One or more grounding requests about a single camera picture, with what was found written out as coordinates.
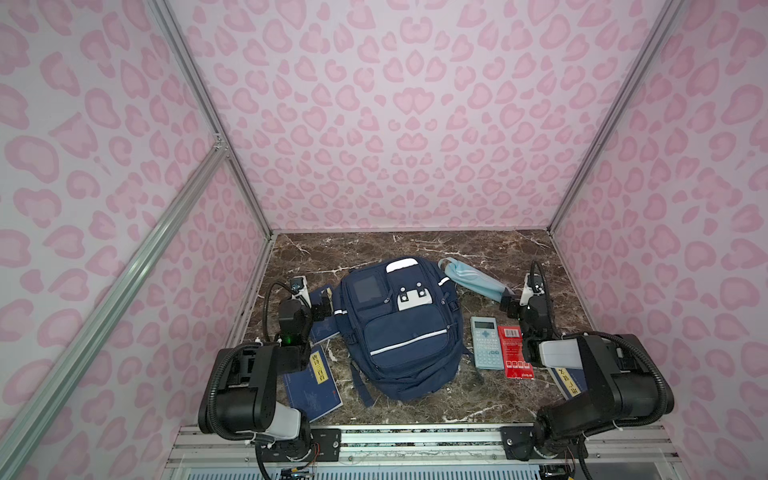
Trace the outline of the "navy blue student backpack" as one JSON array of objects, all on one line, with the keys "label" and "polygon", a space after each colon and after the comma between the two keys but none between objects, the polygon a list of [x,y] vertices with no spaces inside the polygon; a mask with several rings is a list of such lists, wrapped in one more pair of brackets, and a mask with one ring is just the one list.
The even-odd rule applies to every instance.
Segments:
[{"label": "navy blue student backpack", "polygon": [[451,382],[464,356],[464,318],[454,282],[422,257],[352,270],[332,291],[353,385],[367,407],[372,385],[408,402]]}]

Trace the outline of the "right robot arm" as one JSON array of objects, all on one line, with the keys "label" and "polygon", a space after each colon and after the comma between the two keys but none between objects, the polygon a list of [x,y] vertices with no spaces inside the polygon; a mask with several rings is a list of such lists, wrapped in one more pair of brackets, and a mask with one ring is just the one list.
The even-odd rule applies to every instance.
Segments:
[{"label": "right robot arm", "polygon": [[628,427],[655,423],[674,408],[674,394],[637,336],[584,331],[560,332],[546,275],[534,261],[520,298],[502,295],[507,316],[518,321],[524,361],[536,368],[577,369],[586,389],[539,408],[526,437],[505,441],[507,456],[529,461],[556,458],[570,450],[586,457],[586,440]]}]

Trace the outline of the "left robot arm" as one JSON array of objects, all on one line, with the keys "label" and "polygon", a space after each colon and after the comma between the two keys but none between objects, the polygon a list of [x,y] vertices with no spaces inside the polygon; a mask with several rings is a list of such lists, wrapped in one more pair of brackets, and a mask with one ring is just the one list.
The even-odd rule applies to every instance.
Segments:
[{"label": "left robot arm", "polygon": [[332,315],[332,290],[322,289],[313,302],[303,277],[275,285],[289,293],[279,304],[278,333],[219,350],[197,424],[204,434],[253,446],[258,461],[274,453],[311,463],[319,459],[321,443],[305,412],[278,402],[277,381],[310,365],[311,330]]}]

